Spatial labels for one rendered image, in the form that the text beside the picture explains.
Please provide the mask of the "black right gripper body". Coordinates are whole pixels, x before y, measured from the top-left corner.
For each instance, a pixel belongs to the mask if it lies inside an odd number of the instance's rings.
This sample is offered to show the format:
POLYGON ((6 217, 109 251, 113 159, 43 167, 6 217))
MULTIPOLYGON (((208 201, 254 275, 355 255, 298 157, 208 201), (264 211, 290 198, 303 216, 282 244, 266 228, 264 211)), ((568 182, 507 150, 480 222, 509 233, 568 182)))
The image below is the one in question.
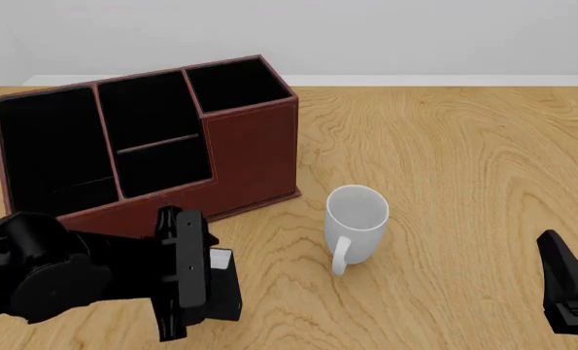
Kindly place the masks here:
POLYGON ((578 297, 562 298, 545 293, 543 308, 555 334, 578 334, 578 297))

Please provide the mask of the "white mug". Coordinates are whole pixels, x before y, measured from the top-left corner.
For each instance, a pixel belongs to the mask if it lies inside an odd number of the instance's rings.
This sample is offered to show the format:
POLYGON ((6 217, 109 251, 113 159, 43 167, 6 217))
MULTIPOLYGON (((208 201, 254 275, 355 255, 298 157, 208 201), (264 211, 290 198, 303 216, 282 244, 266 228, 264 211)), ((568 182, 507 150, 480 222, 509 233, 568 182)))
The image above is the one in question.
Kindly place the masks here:
POLYGON ((324 238, 334 274, 343 275, 349 264, 365 262, 375 253, 389 214, 385 198, 366 186, 341 186, 330 193, 325 205, 324 238))

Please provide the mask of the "red-brown desk caddy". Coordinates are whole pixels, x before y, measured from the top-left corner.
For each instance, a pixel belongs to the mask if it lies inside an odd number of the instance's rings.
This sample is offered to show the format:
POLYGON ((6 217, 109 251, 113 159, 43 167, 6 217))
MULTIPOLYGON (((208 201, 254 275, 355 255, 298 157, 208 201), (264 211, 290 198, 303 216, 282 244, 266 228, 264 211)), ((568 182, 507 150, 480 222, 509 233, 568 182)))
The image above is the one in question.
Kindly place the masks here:
POLYGON ((261 55, 0 95, 6 212, 139 238, 297 197, 298 107, 261 55))

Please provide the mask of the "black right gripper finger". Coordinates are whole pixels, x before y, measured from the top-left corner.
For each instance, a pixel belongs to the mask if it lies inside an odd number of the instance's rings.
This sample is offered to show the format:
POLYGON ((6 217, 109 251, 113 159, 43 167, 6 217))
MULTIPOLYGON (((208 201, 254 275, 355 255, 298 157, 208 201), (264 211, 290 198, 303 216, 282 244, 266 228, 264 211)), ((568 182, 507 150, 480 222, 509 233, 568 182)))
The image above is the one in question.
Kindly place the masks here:
POLYGON ((545 300, 578 300, 578 259, 553 229, 537 238, 545 300))

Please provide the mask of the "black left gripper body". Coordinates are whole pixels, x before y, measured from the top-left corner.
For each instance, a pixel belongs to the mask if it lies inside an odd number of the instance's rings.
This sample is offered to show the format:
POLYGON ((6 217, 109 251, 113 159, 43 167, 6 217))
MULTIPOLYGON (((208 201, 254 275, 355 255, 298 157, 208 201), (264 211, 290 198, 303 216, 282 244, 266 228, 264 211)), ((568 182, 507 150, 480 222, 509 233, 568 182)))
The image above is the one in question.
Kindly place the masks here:
POLYGON ((160 209, 155 237, 158 238, 158 283, 153 293, 153 311, 159 340, 187 336, 187 326, 200 318, 205 305, 205 231, 201 212, 175 206, 160 209))

